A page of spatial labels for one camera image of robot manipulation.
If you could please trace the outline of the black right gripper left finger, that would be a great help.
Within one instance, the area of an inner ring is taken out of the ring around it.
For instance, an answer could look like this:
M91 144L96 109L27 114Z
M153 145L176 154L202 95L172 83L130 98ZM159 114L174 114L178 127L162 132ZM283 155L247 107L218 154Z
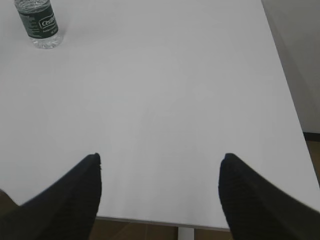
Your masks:
M90 154L46 190L2 216L0 238L88 240L101 195L101 157Z

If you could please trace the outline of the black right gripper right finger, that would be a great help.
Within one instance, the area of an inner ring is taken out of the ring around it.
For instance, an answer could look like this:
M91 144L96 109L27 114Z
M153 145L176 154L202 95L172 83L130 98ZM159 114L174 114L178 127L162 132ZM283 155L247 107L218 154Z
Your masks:
M221 161L218 194L235 240L318 240L320 213L291 197L233 153Z

